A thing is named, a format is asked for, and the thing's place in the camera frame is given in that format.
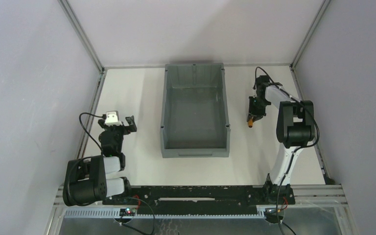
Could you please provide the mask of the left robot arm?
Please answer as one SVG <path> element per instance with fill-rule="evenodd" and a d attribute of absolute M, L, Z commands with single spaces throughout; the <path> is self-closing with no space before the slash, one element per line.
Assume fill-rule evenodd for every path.
<path fill-rule="evenodd" d="M 68 162 L 63 188 L 63 201 L 67 206 L 88 206 L 113 196 L 129 196 L 131 186 L 126 177 L 109 179 L 108 174 L 125 169 L 122 152 L 124 136 L 137 131 L 134 116 L 126 117 L 127 125 L 116 112 L 99 116 L 103 129 L 96 144 L 100 155 Z"/>

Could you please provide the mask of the orange handled screwdriver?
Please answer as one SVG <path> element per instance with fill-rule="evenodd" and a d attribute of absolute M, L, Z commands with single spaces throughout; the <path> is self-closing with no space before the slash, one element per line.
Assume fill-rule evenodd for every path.
<path fill-rule="evenodd" d="M 247 125 L 248 125 L 248 127 L 249 128 L 252 128 L 253 127 L 253 119 L 251 118 L 251 119 L 249 119 L 248 121 L 247 121 Z"/>

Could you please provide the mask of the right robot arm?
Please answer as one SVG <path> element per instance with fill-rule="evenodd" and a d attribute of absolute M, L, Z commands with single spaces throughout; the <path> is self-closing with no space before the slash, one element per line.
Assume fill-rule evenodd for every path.
<path fill-rule="evenodd" d="M 249 97 L 247 125 L 266 116 L 266 107 L 278 109 L 276 137 L 280 144 L 275 164 L 262 187 L 253 189 L 249 199 L 257 205 L 291 203 L 291 174 L 297 158 L 315 138 L 313 103 L 297 100 L 281 88 L 280 83 L 262 82 L 254 85 L 256 95 Z"/>

